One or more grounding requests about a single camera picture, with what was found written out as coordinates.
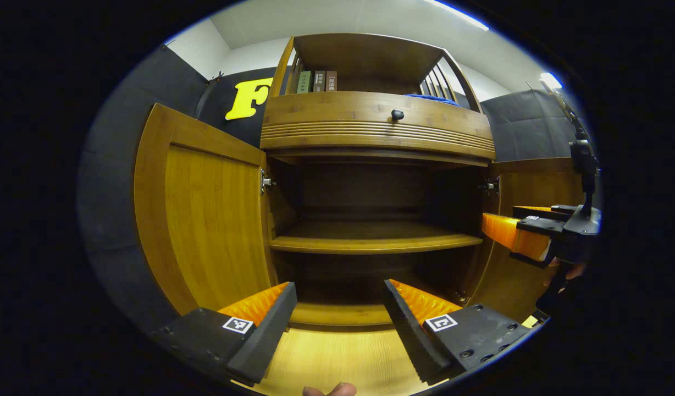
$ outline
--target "book spine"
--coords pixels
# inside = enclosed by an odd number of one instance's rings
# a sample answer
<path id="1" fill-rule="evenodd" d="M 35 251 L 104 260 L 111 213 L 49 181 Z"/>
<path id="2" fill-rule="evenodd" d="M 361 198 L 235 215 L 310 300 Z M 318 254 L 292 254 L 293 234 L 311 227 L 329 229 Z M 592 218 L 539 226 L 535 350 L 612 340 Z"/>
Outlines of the book spine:
<path id="1" fill-rule="evenodd" d="M 316 78 L 313 80 L 313 92 L 325 91 L 325 71 L 317 71 Z"/>
<path id="2" fill-rule="evenodd" d="M 298 89 L 296 90 L 296 93 L 298 94 L 305 94 L 306 92 L 311 91 L 311 72 L 309 71 L 302 71 L 301 76 L 299 77 L 298 80 Z"/>
<path id="3" fill-rule="evenodd" d="M 325 72 L 325 92 L 338 90 L 338 73 L 334 70 Z"/>

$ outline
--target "open cabinet door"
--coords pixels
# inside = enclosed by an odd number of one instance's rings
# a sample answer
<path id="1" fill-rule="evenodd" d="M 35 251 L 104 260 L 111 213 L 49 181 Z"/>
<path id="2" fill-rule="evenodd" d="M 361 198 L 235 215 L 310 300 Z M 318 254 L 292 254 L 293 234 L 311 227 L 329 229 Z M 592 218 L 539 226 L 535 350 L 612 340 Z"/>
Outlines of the open cabinet door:
<path id="1" fill-rule="evenodd" d="M 264 151 L 152 107 L 137 149 L 135 217 L 147 263 L 179 314 L 221 309 L 276 284 L 262 169 Z"/>
<path id="2" fill-rule="evenodd" d="M 574 172 L 572 159 L 542 158 L 493 163 L 489 180 L 499 178 L 499 193 L 484 197 L 483 210 L 513 216 L 514 206 L 580 205 L 584 203 L 582 179 Z M 484 304 L 514 321 L 523 322 L 535 311 L 545 292 L 543 281 L 555 268 L 540 269 L 508 256 L 509 250 L 488 236 L 473 273 L 468 276 L 467 306 Z"/>

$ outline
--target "white wall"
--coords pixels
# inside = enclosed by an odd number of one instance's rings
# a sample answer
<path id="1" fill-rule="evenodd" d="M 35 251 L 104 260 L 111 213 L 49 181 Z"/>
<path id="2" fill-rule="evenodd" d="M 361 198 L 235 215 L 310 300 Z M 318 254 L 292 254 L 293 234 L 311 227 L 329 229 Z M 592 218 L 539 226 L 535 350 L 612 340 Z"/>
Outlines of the white wall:
<path id="1" fill-rule="evenodd" d="M 275 67 L 288 40 L 289 37 L 278 38 L 277 40 L 230 49 L 218 33 L 215 25 L 211 20 L 206 19 L 181 33 L 176 41 L 169 45 L 169 48 L 210 79 L 217 76 L 219 70 L 225 75 L 229 75 L 247 70 Z M 289 57 L 289 65 L 293 61 L 293 56 L 294 52 Z M 511 93 L 491 78 L 461 63 L 459 65 L 479 101 Z M 453 90 L 463 94 L 461 85 L 444 60 L 440 62 L 440 68 L 446 74 Z"/>
<path id="2" fill-rule="evenodd" d="M 221 70 L 227 75 L 247 70 L 275 68 L 288 42 L 289 37 L 278 38 L 232 49 L 223 59 Z M 294 54 L 295 51 L 292 51 L 288 65 L 293 62 Z"/>
<path id="3" fill-rule="evenodd" d="M 465 77 L 467 77 L 467 80 L 474 91 L 474 95 L 477 96 L 479 101 L 490 100 L 491 98 L 500 97 L 501 95 L 511 93 L 511 91 L 502 87 L 498 82 L 492 80 L 491 78 L 486 77 L 486 75 L 483 75 L 476 70 L 471 70 L 462 63 L 458 62 L 457 64 L 460 66 L 460 70 L 462 70 L 462 73 L 465 75 Z M 450 83 L 453 90 L 464 95 L 465 92 L 462 90 L 462 86 L 457 81 L 457 77 L 455 77 L 447 62 L 443 59 L 438 63 L 438 65 L 440 65 L 442 72 L 445 73 L 448 83 Z"/>
<path id="4" fill-rule="evenodd" d="M 230 47 L 210 18 L 170 38 L 169 42 L 168 47 L 172 51 L 208 80 L 218 76 L 222 62 L 230 52 Z"/>

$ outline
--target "hand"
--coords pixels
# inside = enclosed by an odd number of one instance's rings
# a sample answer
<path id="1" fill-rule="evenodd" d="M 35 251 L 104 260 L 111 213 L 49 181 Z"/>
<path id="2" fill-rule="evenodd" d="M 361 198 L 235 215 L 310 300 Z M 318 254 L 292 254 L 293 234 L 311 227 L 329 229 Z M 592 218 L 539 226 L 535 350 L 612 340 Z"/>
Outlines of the hand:
<path id="1" fill-rule="evenodd" d="M 556 267 L 560 265 L 560 261 L 558 260 L 557 257 L 553 258 L 553 261 L 550 261 L 550 264 L 548 267 Z M 587 263 L 576 263 L 572 266 L 571 269 L 569 269 L 567 275 L 565 275 L 565 279 L 568 281 L 571 279 L 576 278 L 577 276 L 582 275 L 584 273 L 584 269 L 586 269 Z M 543 286 L 550 286 L 550 281 L 553 280 L 553 277 L 555 274 L 553 273 L 550 278 L 546 281 L 543 281 Z M 558 294 L 561 293 L 565 288 L 561 288 L 560 291 L 558 291 Z"/>
<path id="2" fill-rule="evenodd" d="M 357 388 L 347 382 L 341 382 L 337 384 L 335 389 L 333 389 L 327 395 L 323 394 L 318 389 L 311 388 L 310 386 L 303 388 L 303 396 L 355 396 L 355 394 L 357 394 Z"/>

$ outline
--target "black knob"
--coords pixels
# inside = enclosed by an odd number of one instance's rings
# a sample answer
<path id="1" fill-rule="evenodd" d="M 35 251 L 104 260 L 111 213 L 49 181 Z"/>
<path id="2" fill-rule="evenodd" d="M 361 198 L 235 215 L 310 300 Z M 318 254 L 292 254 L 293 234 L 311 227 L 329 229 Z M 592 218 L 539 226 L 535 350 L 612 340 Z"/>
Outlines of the black knob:
<path id="1" fill-rule="evenodd" d="M 403 111 L 397 110 L 397 109 L 393 109 L 391 111 L 391 119 L 392 120 L 396 121 L 396 120 L 400 120 L 401 118 L 403 118 Z"/>

